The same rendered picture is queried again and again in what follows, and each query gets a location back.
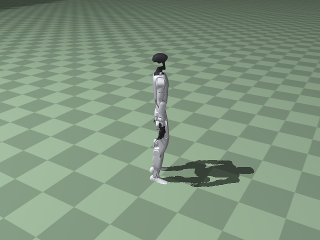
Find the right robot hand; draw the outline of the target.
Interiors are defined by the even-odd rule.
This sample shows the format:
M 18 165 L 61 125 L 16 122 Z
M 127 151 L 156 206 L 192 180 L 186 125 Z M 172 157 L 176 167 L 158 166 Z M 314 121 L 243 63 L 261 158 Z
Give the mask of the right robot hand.
M 164 136 L 165 136 L 165 133 L 166 133 L 166 131 L 165 131 L 165 126 L 163 126 L 162 127 L 162 124 L 161 123 L 159 123 L 159 126 L 158 126 L 159 128 L 160 128 L 160 130 L 159 130 L 159 135 L 158 135 L 158 138 L 156 138 L 156 140 L 160 140 L 160 139 L 162 139 Z

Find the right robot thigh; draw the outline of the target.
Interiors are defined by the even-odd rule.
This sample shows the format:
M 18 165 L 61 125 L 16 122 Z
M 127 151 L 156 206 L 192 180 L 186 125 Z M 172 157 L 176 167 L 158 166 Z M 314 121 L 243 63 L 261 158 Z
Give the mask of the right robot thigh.
M 160 130 L 158 119 L 156 121 L 156 130 Z M 159 150 L 160 156 L 163 155 L 163 153 L 167 149 L 167 146 L 168 146 L 168 143 L 169 143 L 169 138 L 170 138 L 170 136 L 169 136 L 169 127 L 168 127 L 167 121 L 165 121 L 165 134 L 164 134 L 164 137 L 162 139 L 158 139 L 158 147 L 156 147 L 154 149 L 154 150 Z

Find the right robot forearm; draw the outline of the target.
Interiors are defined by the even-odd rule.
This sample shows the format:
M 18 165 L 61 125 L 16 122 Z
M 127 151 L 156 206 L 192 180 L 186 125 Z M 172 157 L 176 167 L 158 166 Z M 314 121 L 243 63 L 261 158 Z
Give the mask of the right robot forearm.
M 159 109 L 157 110 L 158 112 L 158 125 L 161 123 L 161 127 L 164 127 L 166 125 L 165 123 L 165 108 L 166 108 L 166 103 L 161 102 L 159 104 Z

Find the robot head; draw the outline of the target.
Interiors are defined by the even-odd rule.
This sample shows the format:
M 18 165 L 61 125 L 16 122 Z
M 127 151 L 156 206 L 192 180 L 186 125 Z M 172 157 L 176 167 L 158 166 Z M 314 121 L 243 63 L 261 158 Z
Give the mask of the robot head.
M 154 76 L 160 75 L 160 73 L 162 72 L 162 75 L 164 75 L 163 70 L 166 69 L 165 67 L 165 61 L 168 59 L 168 56 L 164 53 L 156 53 L 153 57 L 152 57 L 152 61 L 153 62 L 157 62 L 157 63 L 162 63 L 163 66 L 157 67 Z

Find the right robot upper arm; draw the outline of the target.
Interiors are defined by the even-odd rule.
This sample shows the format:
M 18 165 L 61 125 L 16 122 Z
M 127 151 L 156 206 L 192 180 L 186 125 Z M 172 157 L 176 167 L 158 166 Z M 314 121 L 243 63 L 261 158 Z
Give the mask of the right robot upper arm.
M 166 82 L 163 78 L 157 78 L 156 81 L 156 88 L 157 88 L 157 106 L 160 106 L 161 102 L 163 101 L 164 95 L 165 95 L 165 86 Z M 166 104 L 167 105 L 167 104 Z

